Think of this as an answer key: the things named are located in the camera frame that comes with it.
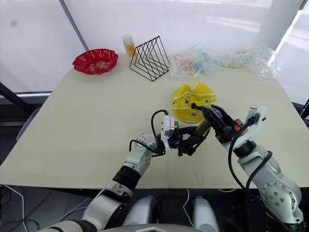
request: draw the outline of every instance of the white curtain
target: white curtain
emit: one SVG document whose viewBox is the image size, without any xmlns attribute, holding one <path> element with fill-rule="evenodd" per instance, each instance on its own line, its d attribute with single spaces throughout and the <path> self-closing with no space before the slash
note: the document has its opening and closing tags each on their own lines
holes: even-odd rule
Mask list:
<svg viewBox="0 0 309 232">
<path fill-rule="evenodd" d="M 53 90 L 82 52 L 57 0 L 0 0 L 0 80 L 10 90 Z"/>
<path fill-rule="evenodd" d="M 167 52 L 204 44 L 216 52 L 247 49 L 269 14 L 272 0 L 66 0 L 90 49 L 125 53 L 160 35 Z"/>
</svg>

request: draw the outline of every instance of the gray floor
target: gray floor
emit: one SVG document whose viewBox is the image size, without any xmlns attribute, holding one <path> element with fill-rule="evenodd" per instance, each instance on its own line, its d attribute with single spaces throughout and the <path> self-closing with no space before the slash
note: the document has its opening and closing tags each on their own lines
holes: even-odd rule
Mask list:
<svg viewBox="0 0 309 232">
<path fill-rule="evenodd" d="M 10 153 L 12 148 L 16 143 L 16 136 L 20 131 L 21 127 L 1 127 L 1 137 L 0 137 L 0 164 L 3 163 L 7 155 Z M 25 215 L 28 215 L 36 206 L 38 206 L 42 200 L 47 197 L 47 199 L 33 212 L 27 219 L 36 220 L 40 225 L 54 221 L 60 218 L 65 213 L 69 212 L 76 205 L 87 199 L 84 196 L 69 194 L 61 191 L 56 191 L 52 189 L 44 188 L 33 188 L 33 187 L 19 187 L 11 186 L 18 192 L 20 192 L 25 199 Z M 9 232 L 19 223 L 11 223 L 1 227 L 4 223 L 21 220 L 22 219 L 22 201 L 21 197 L 16 193 L 12 192 L 10 189 L 1 186 L 1 194 L 9 194 L 11 199 L 8 203 L 0 205 L 0 231 Z M 79 207 L 86 206 L 91 199 L 87 200 L 85 203 Z M 80 219 L 84 209 L 78 210 L 70 214 L 66 219 L 75 218 Z M 27 222 L 28 228 L 35 227 L 36 224 L 33 222 Z M 24 231 L 23 225 L 19 225 L 12 232 L 22 232 Z M 30 232 L 36 231 L 36 228 L 29 230 Z"/>
<path fill-rule="evenodd" d="M 31 213 L 27 219 L 36 220 L 40 225 L 41 229 L 46 228 L 47 226 L 51 226 L 52 224 L 57 223 L 59 220 L 55 220 L 60 218 L 75 206 L 86 200 L 79 207 L 85 207 L 89 204 L 91 199 L 88 199 L 84 196 L 73 195 L 69 193 L 64 193 L 60 191 L 44 189 L 44 188 L 32 188 L 32 187 L 13 187 L 19 193 L 24 196 L 25 199 L 25 215 L 29 215 L 29 213 L 38 206 L 46 197 L 46 200 L 33 212 Z M 2 187 L 2 194 L 10 194 L 11 199 L 8 203 L 1 205 L 1 223 L 10 222 L 14 220 L 22 219 L 22 200 L 19 195 L 13 193 L 10 189 L 6 187 Z M 68 215 L 66 219 L 75 218 L 80 219 L 83 215 L 84 209 L 73 212 Z M 8 232 L 12 228 L 14 228 L 19 223 L 11 223 L 5 225 L 1 228 L 1 232 Z M 36 227 L 36 224 L 33 222 L 27 222 L 28 228 Z M 23 225 L 19 225 L 15 228 L 14 232 L 22 232 L 24 231 Z M 29 230 L 30 232 L 36 231 L 37 228 Z"/>
</svg>

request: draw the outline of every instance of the red fruit plate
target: red fruit plate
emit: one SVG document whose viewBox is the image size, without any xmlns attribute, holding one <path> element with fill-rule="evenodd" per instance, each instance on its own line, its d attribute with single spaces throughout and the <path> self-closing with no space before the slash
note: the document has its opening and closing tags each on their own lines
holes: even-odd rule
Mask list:
<svg viewBox="0 0 309 232">
<path fill-rule="evenodd" d="M 74 69 L 86 74 L 100 75 L 110 71 L 117 63 L 118 55 L 109 49 L 94 49 L 79 55 L 73 62 Z"/>
</svg>

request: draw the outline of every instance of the plastic bag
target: plastic bag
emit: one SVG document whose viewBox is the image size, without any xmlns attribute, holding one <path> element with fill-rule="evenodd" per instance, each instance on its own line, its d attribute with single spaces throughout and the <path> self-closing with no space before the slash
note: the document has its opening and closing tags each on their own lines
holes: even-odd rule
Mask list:
<svg viewBox="0 0 309 232">
<path fill-rule="evenodd" d="M 197 77 L 200 73 L 210 74 L 220 66 L 218 60 L 199 44 L 188 52 L 170 56 L 169 60 L 171 75 L 187 80 Z"/>
<path fill-rule="evenodd" d="M 265 45 L 253 44 L 248 51 L 238 51 L 221 56 L 220 62 L 226 68 L 248 68 L 260 79 L 276 78 L 280 72 L 274 50 Z"/>
</svg>

